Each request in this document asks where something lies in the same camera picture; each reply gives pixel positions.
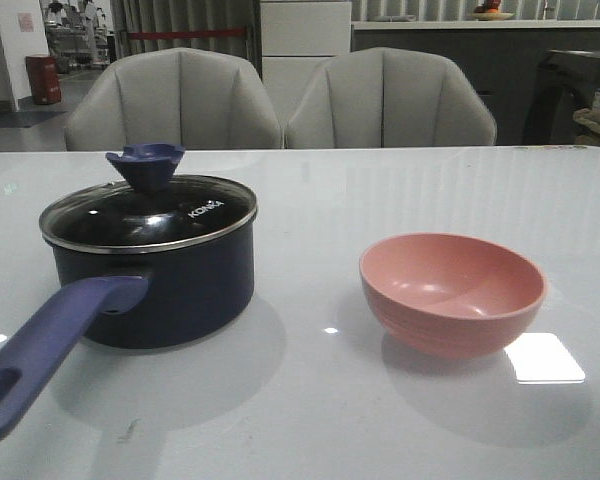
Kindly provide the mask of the pink plastic bowl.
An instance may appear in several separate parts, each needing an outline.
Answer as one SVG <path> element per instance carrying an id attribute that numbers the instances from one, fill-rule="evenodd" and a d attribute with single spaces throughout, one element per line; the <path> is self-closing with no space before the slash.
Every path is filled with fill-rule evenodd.
<path id="1" fill-rule="evenodd" d="M 359 272 L 369 308 L 387 332 L 445 359 L 484 356 L 511 344 L 548 292 L 530 260 L 450 233 L 383 239 L 361 255 Z"/>

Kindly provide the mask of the glass lid with blue knob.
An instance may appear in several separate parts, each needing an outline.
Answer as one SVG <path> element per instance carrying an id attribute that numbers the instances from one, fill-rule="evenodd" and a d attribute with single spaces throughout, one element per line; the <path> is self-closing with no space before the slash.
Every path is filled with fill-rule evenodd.
<path id="1" fill-rule="evenodd" d="M 143 254 L 219 239 L 249 224 L 255 193 L 226 178 L 179 175 L 185 149 L 168 143 L 133 144 L 105 157 L 121 175 L 71 193 L 39 217 L 53 246 L 93 254 Z"/>

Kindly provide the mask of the right grey upholstered chair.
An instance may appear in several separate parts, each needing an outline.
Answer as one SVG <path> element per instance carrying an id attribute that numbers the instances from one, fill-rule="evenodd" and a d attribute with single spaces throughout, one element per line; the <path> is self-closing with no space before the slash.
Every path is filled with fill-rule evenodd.
<path id="1" fill-rule="evenodd" d="M 284 128 L 288 149 L 492 146 L 496 121 L 452 60 L 377 47 L 312 72 Z"/>

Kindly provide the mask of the grey upholstered chair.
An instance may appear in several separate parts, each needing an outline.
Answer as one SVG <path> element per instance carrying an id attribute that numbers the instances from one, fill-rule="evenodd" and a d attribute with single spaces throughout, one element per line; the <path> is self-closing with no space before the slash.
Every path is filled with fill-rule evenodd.
<path id="1" fill-rule="evenodd" d="M 69 116 L 69 151 L 170 143 L 188 150 L 281 148 L 272 102 L 247 60 L 193 48 L 112 63 Z"/>
<path id="2" fill-rule="evenodd" d="M 496 121 L 452 60 L 377 47 L 312 72 L 284 128 L 288 149 L 492 146 Z"/>

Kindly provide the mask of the left grey upholstered chair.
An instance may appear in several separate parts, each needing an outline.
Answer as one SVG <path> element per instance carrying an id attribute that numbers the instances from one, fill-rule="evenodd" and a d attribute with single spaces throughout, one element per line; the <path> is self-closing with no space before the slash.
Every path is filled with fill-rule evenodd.
<path id="1" fill-rule="evenodd" d="M 69 116 L 69 151 L 170 143 L 188 150 L 281 148 L 272 102 L 247 60 L 193 48 L 112 63 Z"/>

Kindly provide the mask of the white cabinet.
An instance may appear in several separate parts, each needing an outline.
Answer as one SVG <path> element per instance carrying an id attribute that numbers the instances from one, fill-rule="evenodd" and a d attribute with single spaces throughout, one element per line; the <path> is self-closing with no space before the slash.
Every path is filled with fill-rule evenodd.
<path id="1" fill-rule="evenodd" d="M 285 125 L 316 65 L 350 51 L 349 1 L 262 1 L 262 79 Z"/>

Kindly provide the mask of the red barrier strip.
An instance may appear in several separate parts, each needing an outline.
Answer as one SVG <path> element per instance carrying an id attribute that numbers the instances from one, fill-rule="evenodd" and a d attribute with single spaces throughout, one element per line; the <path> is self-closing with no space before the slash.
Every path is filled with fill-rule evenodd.
<path id="1" fill-rule="evenodd" d="M 245 37 L 248 35 L 247 27 L 219 29 L 219 30 L 196 30 L 196 31 L 169 31 L 169 32 L 128 32 L 129 40 L 179 40 L 179 39 L 208 39 L 208 38 L 231 38 Z"/>

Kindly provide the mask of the grey counter with white top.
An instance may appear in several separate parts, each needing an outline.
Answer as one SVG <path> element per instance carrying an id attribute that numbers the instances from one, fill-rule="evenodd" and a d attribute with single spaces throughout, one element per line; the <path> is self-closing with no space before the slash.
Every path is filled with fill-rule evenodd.
<path id="1" fill-rule="evenodd" d="M 448 26 L 357 22 L 352 47 L 445 56 L 464 71 L 498 125 L 500 145 L 523 144 L 536 69 L 550 50 L 600 50 L 600 27 L 534 21 L 463 21 Z"/>

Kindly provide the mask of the fruit plate on counter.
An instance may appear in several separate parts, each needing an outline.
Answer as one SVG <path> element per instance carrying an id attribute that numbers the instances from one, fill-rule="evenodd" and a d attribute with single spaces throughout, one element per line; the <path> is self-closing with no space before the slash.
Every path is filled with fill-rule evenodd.
<path id="1" fill-rule="evenodd" d="M 501 21 L 511 19 L 514 14 L 502 10 L 501 0 L 484 0 L 474 7 L 470 16 L 478 21 Z"/>

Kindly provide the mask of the red bin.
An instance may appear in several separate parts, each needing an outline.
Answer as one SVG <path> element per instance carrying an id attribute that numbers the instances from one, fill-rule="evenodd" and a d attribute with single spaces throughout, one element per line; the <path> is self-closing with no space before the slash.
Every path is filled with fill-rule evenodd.
<path id="1" fill-rule="evenodd" d="M 54 58 L 49 55 L 30 55 L 25 57 L 25 64 L 33 103 L 59 103 L 62 94 Z"/>

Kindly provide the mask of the dark appliance at right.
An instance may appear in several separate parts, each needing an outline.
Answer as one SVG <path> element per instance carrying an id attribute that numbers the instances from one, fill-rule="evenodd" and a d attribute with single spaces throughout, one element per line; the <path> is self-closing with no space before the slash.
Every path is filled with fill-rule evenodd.
<path id="1" fill-rule="evenodd" d="M 548 51 L 536 69 L 522 143 L 572 144 L 581 109 L 600 109 L 600 50 Z"/>

